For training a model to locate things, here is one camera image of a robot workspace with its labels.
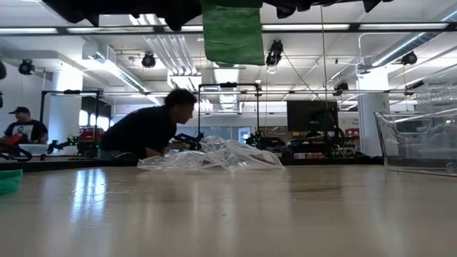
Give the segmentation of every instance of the clear plastic bag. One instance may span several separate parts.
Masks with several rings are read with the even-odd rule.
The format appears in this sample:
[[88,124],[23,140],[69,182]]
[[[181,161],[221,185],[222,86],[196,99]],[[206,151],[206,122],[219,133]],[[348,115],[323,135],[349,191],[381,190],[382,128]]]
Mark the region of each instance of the clear plastic bag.
[[151,157],[138,162],[146,170],[195,171],[220,166],[226,170],[283,169],[279,158],[235,140],[207,136],[200,141],[201,151],[182,151],[165,157]]

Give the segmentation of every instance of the metal frame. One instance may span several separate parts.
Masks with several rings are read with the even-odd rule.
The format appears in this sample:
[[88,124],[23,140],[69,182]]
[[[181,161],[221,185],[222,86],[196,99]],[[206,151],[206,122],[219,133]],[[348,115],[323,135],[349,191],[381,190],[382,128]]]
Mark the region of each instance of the metal frame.
[[200,109],[200,100],[201,100],[201,88],[205,87],[205,86],[220,86],[220,87],[225,87],[225,88],[229,88],[229,86],[224,86],[224,85],[232,85],[233,88],[237,87],[237,86],[253,86],[256,88],[256,95],[257,95],[257,131],[259,131],[259,126],[260,126],[260,120],[259,120],[259,111],[258,111],[258,93],[259,93],[259,89],[260,89],[260,85],[257,84],[257,83],[227,83],[227,84],[200,84],[199,85],[199,90],[197,92],[197,94],[199,95],[198,97],[198,101],[199,101],[199,134],[200,134],[200,115],[201,115],[201,109]]
[[[436,28],[427,26],[430,25],[440,25],[443,26]],[[262,29],[263,34],[287,34],[287,33],[300,33],[300,34],[320,34],[325,33],[413,33],[413,32],[456,32],[457,31],[457,22],[350,22],[350,23],[294,23],[294,24],[262,24],[262,26],[296,26],[296,29]],[[323,29],[300,29],[299,26],[322,26]],[[347,29],[326,29],[325,26],[338,26],[338,25],[348,25]],[[380,25],[388,26],[391,25],[392,28],[384,29],[363,29],[363,25]],[[411,27],[405,29],[401,25],[409,25]],[[0,36],[91,36],[91,35],[164,35],[164,34],[202,34],[201,29],[202,25],[185,25],[181,31],[172,31],[166,25],[147,25],[147,26],[0,26]],[[9,29],[55,29],[55,32],[43,32],[43,33],[18,33],[17,31],[12,31],[8,33]]]
[[81,91],[81,90],[65,90],[65,91],[42,91],[41,92],[41,105],[40,105],[40,122],[43,123],[44,117],[44,101],[46,100],[47,94],[54,94],[54,96],[81,96],[81,94],[93,94],[95,95],[95,125],[94,125],[94,142],[97,140],[97,120],[99,117],[99,100],[103,91]]

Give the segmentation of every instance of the green object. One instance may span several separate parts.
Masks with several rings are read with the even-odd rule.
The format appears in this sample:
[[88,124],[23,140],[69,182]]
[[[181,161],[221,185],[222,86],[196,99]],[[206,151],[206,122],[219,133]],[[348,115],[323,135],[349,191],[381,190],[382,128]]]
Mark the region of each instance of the green object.
[[13,193],[19,189],[22,180],[22,170],[0,171],[0,195]]
[[202,3],[206,58],[228,64],[265,65],[259,8]]
[[261,8],[263,0],[200,0],[201,4],[225,7],[251,7]]

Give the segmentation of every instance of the man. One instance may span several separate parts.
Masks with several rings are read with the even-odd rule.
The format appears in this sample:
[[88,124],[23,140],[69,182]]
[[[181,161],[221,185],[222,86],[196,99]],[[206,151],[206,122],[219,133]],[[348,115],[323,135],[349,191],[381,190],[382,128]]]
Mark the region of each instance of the man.
[[47,143],[48,129],[41,122],[31,119],[26,107],[18,107],[9,114],[16,116],[16,122],[5,130],[3,140],[17,138],[14,143]]
[[176,124],[192,118],[195,96],[185,89],[175,89],[165,98],[165,105],[139,109],[125,116],[101,137],[99,159],[110,161],[123,153],[137,158],[163,156],[176,133]]

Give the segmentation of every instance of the t-shirt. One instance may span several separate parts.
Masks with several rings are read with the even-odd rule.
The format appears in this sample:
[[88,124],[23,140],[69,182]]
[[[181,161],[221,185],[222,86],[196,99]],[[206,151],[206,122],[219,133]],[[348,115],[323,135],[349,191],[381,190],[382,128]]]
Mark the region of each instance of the t-shirt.
[[46,126],[35,120],[13,122],[5,130],[5,136],[21,136],[22,140],[20,143],[34,143],[34,141],[40,140],[45,133],[48,133]]
[[175,134],[176,124],[163,106],[143,108],[109,128],[101,137],[100,149],[146,158],[146,147],[163,153]]

